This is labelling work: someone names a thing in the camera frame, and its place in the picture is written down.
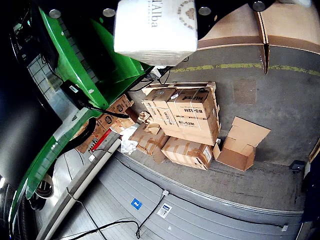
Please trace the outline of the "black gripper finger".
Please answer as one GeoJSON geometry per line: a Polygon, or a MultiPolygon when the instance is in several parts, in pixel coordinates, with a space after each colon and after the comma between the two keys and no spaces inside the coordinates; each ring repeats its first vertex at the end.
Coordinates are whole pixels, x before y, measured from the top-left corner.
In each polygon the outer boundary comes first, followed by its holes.
{"type": "Polygon", "coordinates": [[[117,0],[35,0],[34,3],[53,19],[84,17],[114,33],[117,0]]]}
{"type": "Polygon", "coordinates": [[[195,0],[197,39],[202,39],[222,18],[234,10],[248,5],[255,12],[269,8],[274,0],[195,0]]]}

